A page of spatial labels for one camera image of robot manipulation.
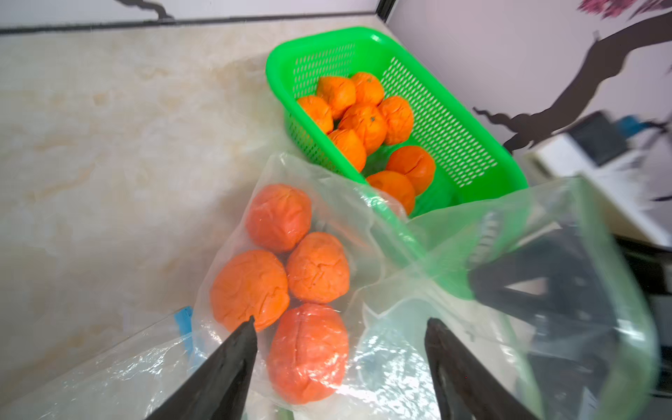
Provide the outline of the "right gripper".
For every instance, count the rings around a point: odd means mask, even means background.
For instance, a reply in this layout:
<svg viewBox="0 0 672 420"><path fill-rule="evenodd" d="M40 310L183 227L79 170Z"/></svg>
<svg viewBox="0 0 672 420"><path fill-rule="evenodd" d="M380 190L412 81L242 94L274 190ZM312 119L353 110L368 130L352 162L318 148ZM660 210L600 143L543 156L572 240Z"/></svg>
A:
<svg viewBox="0 0 672 420"><path fill-rule="evenodd" d="M618 238L525 246L467 275L477 302L532 323L545 419L671 416L671 249Z"/></svg>

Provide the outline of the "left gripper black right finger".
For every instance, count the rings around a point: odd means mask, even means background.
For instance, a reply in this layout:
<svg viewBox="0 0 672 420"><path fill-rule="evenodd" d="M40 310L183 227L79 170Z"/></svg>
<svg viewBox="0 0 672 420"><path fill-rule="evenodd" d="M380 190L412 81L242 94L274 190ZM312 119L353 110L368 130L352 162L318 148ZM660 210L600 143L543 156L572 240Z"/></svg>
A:
<svg viewBox="0 0 672 420"><path fill-rule="evenodd" d="M442 419L534 419L438 318L425 333L432 383Z"/></svg>

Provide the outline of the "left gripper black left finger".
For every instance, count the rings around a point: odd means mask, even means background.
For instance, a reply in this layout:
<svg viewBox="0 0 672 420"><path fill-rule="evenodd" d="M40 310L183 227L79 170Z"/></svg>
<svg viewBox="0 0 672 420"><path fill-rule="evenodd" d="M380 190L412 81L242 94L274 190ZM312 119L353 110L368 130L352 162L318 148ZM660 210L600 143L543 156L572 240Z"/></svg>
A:
<svg viewBox="0 0 672 420"><path fill-rule="evenodd" d="M251 317L147 420L241 419L256 358L257 332Z"/></svg>

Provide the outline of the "green-zip bag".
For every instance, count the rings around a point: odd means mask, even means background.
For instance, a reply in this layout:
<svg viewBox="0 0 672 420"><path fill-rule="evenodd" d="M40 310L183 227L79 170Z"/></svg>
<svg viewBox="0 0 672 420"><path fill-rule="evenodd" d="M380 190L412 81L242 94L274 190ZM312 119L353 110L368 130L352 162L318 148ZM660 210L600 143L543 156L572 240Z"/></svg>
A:
<svg viewBox="0 0 672 420"><path fill-rule="evenodd" d="M343 383L321 402L294 404L268 374L276 327L259 334L252 390L314 419L437 419L425 333L442 320L500 384L536 418L539 387L528 361L532 323L476 301L467 275L525 246L579 254L611 243L595 196L582 178L563 178L407 220L372 187L287 154L271 157L255 190L287 185L304 192L311 231L337 238L350 287L334 300L348 337Z"/></svg>

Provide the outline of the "blue-zip clear bag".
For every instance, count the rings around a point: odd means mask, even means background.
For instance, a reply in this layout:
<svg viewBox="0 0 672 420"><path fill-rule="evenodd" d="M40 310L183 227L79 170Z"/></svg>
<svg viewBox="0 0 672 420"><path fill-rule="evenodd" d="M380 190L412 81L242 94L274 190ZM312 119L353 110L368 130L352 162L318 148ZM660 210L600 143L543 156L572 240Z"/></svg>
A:
<svg viewBox="0 0 672 420"><path fill-rule="evenodd" d="M196 369L192 310L176 311L6 404L1 418L146 418Z"/></svg>

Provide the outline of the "orange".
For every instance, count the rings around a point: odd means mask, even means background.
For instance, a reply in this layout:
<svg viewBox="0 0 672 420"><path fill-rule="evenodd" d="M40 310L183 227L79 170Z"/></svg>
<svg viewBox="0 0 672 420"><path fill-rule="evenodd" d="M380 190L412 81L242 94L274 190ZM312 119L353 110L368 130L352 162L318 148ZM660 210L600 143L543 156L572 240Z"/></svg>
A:
<svg viewBox="0 0 672 420"><path fill-rule="evenodd" d="M325 100L318 96L304 96L297 103L325 134L334 130L333 112Z"/></svg>
<svg viewBox="0 0 672 420"><path fill-rule="evenodd" d="M422 147L404 146L390 155L386 169L406 176L418 196L432 184L436 164L432 156Z"/></svg>
<svg viewBox="0 0 672 420"><path fill-rule="evenodd" d="M385 145L399 145L411 137L414 126L414 114L411 105L401 96L390 96L378 106L387 124Z"/></svg>
<svg viewBox="0 0 672 420"><path fill-rule="evenodd" d="M345 112L356 103L355 84L345 77L320 77L317 96L329 105L332 118L341 120Z"/></svg>
<svg viewBox="0 0 672 420"><path fill-rule="evenodd" d="M407 216L412 214L416 204L416 191L405 175L394 171L381 171L368 176L367 183L396 199Z"/></svg>
<svg viewBox="0 0 672 420"><path fill-rule="evenodd" d="M382 146L388 124L375 105L358 103L345 112L339 122L339 129L354 131L370 156Z"/></svg>
<svg viewBox="0 0 672 420"><path fill-rule="evenodd" d="M365 168L367 152L362 140L352 129L336 129L328 137L358 173Z"/></svg>
<svg viewBox="0 0 672 420"><path fill-rule="evenodd" d="M351 77L355 86L356 102L378 106L384 99L385 92L381 82L371 73L356 73Z"/></svg>

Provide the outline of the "green plastic basket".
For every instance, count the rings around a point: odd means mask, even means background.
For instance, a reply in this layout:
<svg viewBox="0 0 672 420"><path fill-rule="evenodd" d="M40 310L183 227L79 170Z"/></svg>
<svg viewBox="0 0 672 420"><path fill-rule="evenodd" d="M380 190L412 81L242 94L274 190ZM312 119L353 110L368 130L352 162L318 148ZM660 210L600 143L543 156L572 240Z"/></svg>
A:
<svg viewBox="0 0 672 420"><path fill-rule="evenodd" d="M409 102L415 121L408 143L425 149L437 166L432 184L416 199L414 216L528 187L509 152L423 64L393 38L367 27L297 38L269 54L267 81L285 109L285 129L310 163L364 183L395 150L381 147L356 171L297 102L314 94L323 76L359 72L374 75L387 96Z"/></svg>

